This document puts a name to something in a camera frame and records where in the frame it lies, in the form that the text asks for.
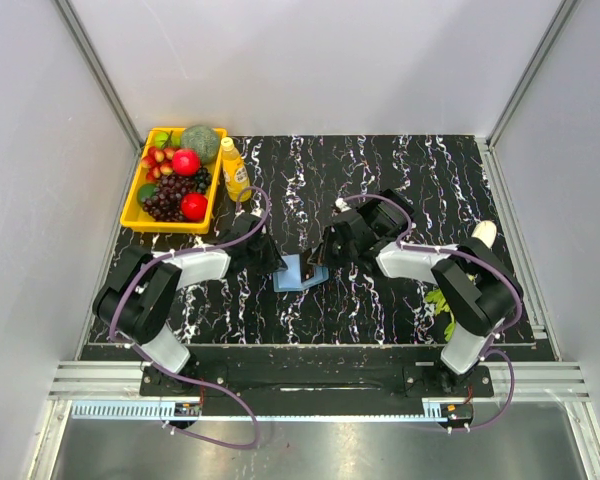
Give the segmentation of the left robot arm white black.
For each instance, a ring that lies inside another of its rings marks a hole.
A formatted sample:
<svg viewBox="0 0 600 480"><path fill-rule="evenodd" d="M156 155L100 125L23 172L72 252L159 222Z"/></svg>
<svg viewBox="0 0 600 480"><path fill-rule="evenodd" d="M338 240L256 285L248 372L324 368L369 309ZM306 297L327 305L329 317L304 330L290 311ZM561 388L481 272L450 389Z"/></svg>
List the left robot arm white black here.
<svg viewBox="0 0 600 480"><path fill-rule="evenodd" d="M239 213L217 244L174 254L131 247L95 296L93 314L107 324L115 323L117 332L164 367L161 380L173 394L189 393L197 381L189 350L167 325L176 292L244 269L258 275L284 269L286 264L266 231L264 218L260 209Z"/></svg>

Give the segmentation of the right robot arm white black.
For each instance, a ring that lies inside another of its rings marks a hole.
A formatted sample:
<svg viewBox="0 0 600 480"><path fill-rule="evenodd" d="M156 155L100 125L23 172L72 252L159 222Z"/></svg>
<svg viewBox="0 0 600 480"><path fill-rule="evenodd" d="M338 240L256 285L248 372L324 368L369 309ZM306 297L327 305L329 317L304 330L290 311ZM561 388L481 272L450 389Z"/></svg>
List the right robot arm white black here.
<svg viewBox="0 0 600 480"><path fill-rule="evenodd" d="M383 195L357 197L366 200L357 207L348 197L336 200L337 214L324 229L313 262L328 268L352 264L376 277L437 286L455 328L442 350L435 384L446 395L460 394L488 343L522 314L522 287L492 252L495 223L479 222L458 244L409 243L413 222L406 204Z"/></svg>

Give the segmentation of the black VIP credit card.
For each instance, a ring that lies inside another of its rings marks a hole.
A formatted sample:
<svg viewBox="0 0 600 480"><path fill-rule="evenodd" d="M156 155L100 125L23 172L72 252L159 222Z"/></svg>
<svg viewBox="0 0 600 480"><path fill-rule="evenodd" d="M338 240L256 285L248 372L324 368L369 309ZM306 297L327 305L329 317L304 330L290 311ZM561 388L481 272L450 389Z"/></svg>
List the black VIP credit card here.
<svg viewBox="0 0 600 480"><path fill-rule="evenodd" d="M317 281L323 278L323 270L317 264L315 248L309 248L300 255L300 274L303 282Z"/></svg>

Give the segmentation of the blue card holder wallet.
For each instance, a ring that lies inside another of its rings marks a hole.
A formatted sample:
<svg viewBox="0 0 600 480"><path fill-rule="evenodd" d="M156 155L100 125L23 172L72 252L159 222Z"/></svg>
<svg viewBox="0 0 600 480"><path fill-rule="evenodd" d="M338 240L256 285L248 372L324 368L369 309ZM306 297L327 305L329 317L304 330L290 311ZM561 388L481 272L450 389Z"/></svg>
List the blue card holder wallet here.
<svg viewBox="0 0 600 480"><path fill-rule="evenodd" d="M308 279L301 275L301 256L299 254L285 255L282 260L286 269L273 273L273 290L276 293L302 292L322 284L329 279L329 271L323 266L316 266Z"/></svg>

